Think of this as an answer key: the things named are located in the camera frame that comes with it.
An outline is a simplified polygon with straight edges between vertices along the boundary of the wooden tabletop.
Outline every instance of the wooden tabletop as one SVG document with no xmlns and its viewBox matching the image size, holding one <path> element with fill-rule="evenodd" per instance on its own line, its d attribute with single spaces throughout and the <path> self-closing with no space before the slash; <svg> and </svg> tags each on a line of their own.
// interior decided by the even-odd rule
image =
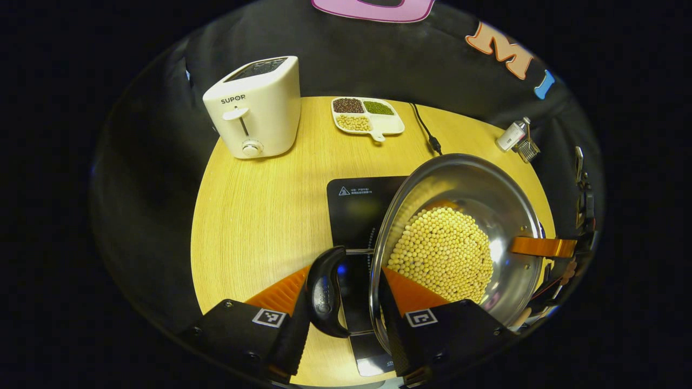
<svg viewBox="0 0 692 389">
<path fill-rule="evenodd" d="M 332 247 L 327 208 L 331 180 L 408 176 L 435 155 L 408 103 L 390 101 L 406 130 L 376 144 L 369 135 L 337 129 L 331 99 L 302 99 L 295 144 L 281 156 L 235 159 L 219 138 L 192 222 L 192 278 L 203 313 L 224 298 L 247 300 Z M 533 168 L 515 152 L 503 153 L 495 145 L 502 129 L 435 108 L 419 106 L 419 112 L 442 152 L 473 154 L 509 174 L 531 201 L 546 237 L 555 237 L 550 207 Z M 392 377 L 394 372 L 361 377 L 349 340 L 311 326 L 291 383 L 350 386 Z"/>
</svg>

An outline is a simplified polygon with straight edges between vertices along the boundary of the white bottle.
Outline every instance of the white bottle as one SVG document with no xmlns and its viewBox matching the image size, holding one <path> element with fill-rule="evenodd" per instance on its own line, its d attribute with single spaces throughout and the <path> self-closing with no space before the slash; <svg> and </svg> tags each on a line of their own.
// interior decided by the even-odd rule
<svg viewBox="0 0 692 389">
<path fill-rule="evenodd" d="M 531 121 L 527 117 L 524 117 L 524 120 L 517 120 L 495 141 L 495 144 L 498 145 L 503 152 L 506 152 L 526 136 L 527 126 L 529 124 L 531 124 Z"/>
</svg>

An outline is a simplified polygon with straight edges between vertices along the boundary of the orange letter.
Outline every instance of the orange letter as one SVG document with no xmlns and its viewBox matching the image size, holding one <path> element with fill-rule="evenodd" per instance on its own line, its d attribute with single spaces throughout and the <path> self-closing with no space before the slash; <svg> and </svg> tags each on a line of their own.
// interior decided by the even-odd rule
<svg viewBox="0 0 692 389">
<path fill-rule="evenodd" d="M 468 44 L 486 54 L 493 53 L 493 48 L 490 47 L 490 43 L 493 41 L 495 42 L 495 58 L 498 61 L 505 61 L 513 57 L 505 64 L 512 74 L 520 80 L 524 80 L 526 78 L 526 69 L 529 68 L 529 63 L 534 58 L 531 53 L 516 43 L 509 44 L 507 38 L 500 31 L 487 24 L 483 24 L 482 21 L 478 24 L 478 29 L 474 36 L 466 36 Z"/>
</svg>

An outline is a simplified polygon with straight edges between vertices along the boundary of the black handle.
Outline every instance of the black handle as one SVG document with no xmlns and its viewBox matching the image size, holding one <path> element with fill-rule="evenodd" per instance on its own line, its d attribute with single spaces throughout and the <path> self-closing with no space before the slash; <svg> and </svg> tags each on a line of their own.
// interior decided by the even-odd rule
<svg viewBox="0 0 692 389">
<path fill-rule="evenodd" d="M 320 254 L 310 266 L 305 282 L 310 321 L 321 332 L 336 338 L 349 336 L 348 329 L 338 319 L 341 295 L 337 269 L 345 258 L 344 246 L 330 248 Z"/>
</svg>

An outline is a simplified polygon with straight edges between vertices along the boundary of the black cable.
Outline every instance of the black cable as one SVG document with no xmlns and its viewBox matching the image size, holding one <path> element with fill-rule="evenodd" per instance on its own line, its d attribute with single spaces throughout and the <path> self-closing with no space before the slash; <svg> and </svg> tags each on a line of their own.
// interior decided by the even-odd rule
<svg viewBox="0 0 692 389">
<path fill-rule="evenodd" d="M 421 114 L 418 113 L 418 107 L 415 103 L 410 104 L 413 107 L 413 110 L 416 112 L 416 118 L 418 119 L 419 123 L 423 126 L 423 129 L 426 130 L 426 133 L 428 133 L 428 143 L 430 143 L 430 146 L 433 150 L 435 150 L 439 155 L 442 155 L 442 146 L 439 144 L 437 138 L 435 138 L 430 133 L 430 130 L 428 129 L 428 126 L 426 126 L 426 124 L 423 122 L 423 119 L 421 119 Z"/>
</svg>

